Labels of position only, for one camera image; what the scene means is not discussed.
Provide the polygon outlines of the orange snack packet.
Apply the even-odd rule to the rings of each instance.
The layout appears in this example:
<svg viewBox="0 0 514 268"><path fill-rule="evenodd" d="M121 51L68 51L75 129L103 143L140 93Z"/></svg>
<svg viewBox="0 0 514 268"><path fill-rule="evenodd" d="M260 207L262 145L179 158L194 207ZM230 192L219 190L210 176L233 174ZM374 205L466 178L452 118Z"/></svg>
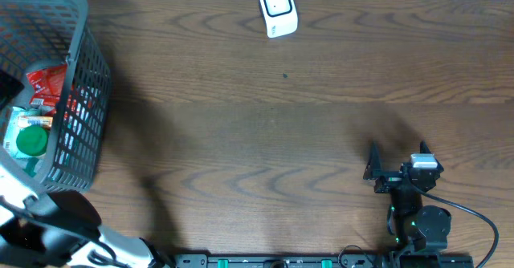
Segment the orange snack packet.
<svg viewBox="0 0 514 268"><path fill-rule="evenodd" d="M51 116L19 116L17 125L20 128L28 128L30 126L38 126L45 129L51 129L53 118Z"/></svg>

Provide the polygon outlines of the green lid seasoning jar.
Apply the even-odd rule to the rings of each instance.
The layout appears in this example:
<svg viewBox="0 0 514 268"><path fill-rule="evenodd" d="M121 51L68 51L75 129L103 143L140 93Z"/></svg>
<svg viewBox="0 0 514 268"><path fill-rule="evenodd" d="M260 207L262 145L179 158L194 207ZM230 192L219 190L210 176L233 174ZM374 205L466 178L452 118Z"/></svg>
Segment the green lid seasoning jar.
<svg viewBox="0 0 514 268"><path fill-rule="evenodd" d="M20 152L28 156L42 156L47 150L49 132L39 126L29 126L22 129L16 138Z"/></svg>

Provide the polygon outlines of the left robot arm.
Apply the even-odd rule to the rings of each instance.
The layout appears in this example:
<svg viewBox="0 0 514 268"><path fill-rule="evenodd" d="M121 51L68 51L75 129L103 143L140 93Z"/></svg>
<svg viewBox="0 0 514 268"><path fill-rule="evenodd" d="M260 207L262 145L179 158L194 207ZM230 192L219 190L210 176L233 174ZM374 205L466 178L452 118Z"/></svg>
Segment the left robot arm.
<svg viewBox="0 0 514 268"><path fill-rule="evenodd" d="M13 266L174 267L141 238L108 228L82 192L92 184L110 74L79 71L64 83L43 164L31 177L1 151L1 261Z"/></svg>

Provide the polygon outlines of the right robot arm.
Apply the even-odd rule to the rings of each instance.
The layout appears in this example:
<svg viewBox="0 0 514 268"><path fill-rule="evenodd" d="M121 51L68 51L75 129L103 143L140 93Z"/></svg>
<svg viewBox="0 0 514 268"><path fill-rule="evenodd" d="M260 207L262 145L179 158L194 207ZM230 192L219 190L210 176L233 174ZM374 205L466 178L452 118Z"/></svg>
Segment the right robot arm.
<svg viewBox="0 0 514 268"><path fill-rule="evenodd" d="M371 144L363 178L375 181L375 193L390 195L387 229L397 241L396 248L377 257L377 267L443 266L441 252L447 248L451 214L422 203L422 195L436 186L442 171L425 142L397 170L383 169L378 146Z"/></svg>

